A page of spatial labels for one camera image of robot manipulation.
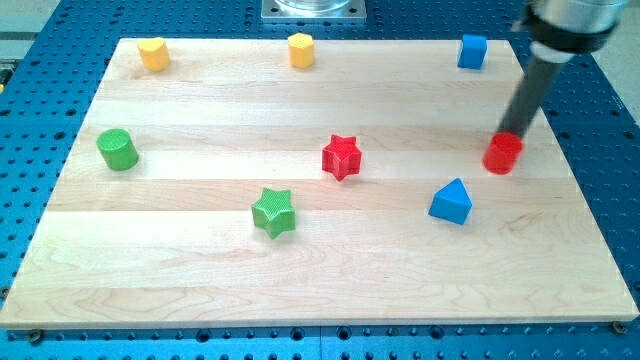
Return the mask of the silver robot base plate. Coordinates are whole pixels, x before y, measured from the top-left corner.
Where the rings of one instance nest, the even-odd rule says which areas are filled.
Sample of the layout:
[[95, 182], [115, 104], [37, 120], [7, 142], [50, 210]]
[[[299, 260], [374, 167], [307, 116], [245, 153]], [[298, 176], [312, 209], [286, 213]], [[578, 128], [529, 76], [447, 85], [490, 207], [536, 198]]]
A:
[[365, 0], [262, 0], [260, 14], [266, 23], [364, 22], [367, 19]]

